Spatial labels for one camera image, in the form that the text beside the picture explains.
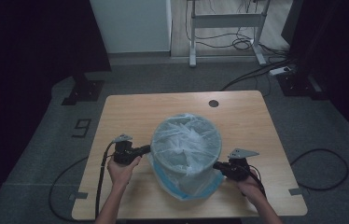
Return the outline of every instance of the transparent plastic bag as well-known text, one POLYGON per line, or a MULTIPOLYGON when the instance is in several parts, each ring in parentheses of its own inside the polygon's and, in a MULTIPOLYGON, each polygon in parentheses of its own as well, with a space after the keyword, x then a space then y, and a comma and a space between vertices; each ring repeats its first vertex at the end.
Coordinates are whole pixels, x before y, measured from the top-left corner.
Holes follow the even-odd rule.
POLYGON ((223 176, 213 169, 221 136, 208 119, 180 114, 164 120, 154 132, 150 161, 161 186, 184 201, 207 198, 223 176))

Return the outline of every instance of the gray carpet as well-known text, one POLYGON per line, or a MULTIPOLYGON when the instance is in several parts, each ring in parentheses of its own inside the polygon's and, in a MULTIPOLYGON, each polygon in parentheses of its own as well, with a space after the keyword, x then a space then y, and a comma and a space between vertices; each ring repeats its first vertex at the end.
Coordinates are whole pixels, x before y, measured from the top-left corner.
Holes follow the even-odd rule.
MULTIPOLYGON (((0 223, 65 223, 49 210, 49 189, 56 176, 69 165, 89 155, 105 98, 115 94, 219 91, 241 74, 257 69, 256 63, 199 63, 191 69, 186 63, 114 65, 111 73, 87 74, 103 79, 104 88, 97 102, 61 105, 73 88, 67 78, 52 89, 52 100, 45 117, 16 167, 0 190, 0 223), (75 129, 79 119, 91 119, 84 138, 75 129)), ((329 148, 349 165, 349 123, 330 101, 308 97, 285 97, 274 77, 250 78, 227 91, 262 92, 288 160, 314 148, 329 148)), ((57 183, 52 204, 60 216, 70 218, 86 161, 69 170, 57 183)), ((345 168, 327 152, 309 154, 293 165, 298 181, 317 188, 341 180, 345 168)), ((349 223, 349 176, 328 191, 303 189, 308 214, 283 217, 285 223, 349 223)), ((257 217, 243 223, 261 223, 257 217)))

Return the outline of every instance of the wooden table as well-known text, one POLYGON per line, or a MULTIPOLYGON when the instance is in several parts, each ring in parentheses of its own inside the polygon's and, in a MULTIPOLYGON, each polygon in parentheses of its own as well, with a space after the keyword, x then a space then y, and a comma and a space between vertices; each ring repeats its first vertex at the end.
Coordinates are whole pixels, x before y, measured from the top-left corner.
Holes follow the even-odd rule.
MULTIPOLYGON (((247 160, 259 169, 268 200, 279 216, 307 213, 302 195, 292 196, 289 192, 298 185, 260 92, 214 91, 107 97, 78 191, 88 193, 88 197, 76 199, 73 218, 94 219, 100 164, 112 139, 126 133, 133 137, 133 147, 149 145, 158 125, 181 113, 201 115, 216 125, 222 138, 220 161, 228 161, 228 154, 236 147, 259 152, 259 156, 247 160), (211 100, 219 105, 211 107, 211 100)), ((105 170, 101 207, 110 188, 105 170)), ((126 219, 257 215, 254 206, 226 180, 207 199, 178 201, 160 187, 146 157, 135 168, 119 209, 119 218, 126 219)))

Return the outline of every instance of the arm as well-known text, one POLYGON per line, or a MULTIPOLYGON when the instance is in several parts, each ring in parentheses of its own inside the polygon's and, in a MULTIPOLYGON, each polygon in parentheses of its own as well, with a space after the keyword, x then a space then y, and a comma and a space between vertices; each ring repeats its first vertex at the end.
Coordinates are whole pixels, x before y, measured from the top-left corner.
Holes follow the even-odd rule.
POLYGON ((113 183, 110 194, 105 201, 99 216, 96 218, 97 224, 115 224, 117 214, 119 212, 119 204, 126 186, 132 177, 133 168, 139 163, 141 157, 137 157, 128 166, 120 166, 111 159, 107 163, 108 173, 110 173, 111 181, 113 183))
POLYGON ((246 180, 236 183, 236 186, 247 197, 247 200, 257 208, 258 214, 265 224, 283 223, 252 177, 249 176, 246 180))

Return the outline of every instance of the person's left hand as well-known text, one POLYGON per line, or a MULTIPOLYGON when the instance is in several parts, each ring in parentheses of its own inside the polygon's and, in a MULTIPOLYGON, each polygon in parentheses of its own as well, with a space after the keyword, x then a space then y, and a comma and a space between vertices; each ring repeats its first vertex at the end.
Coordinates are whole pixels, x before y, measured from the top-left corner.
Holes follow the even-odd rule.
POLYGON ((124 166, 114 162, 113 157, 107 163, 107 170, 110 173, 111 181, 114 185, 119 185, 119 187, 126 187, 131 180, 133 168, 139 164, 142 158, 136 157, 131 164, 124 166))

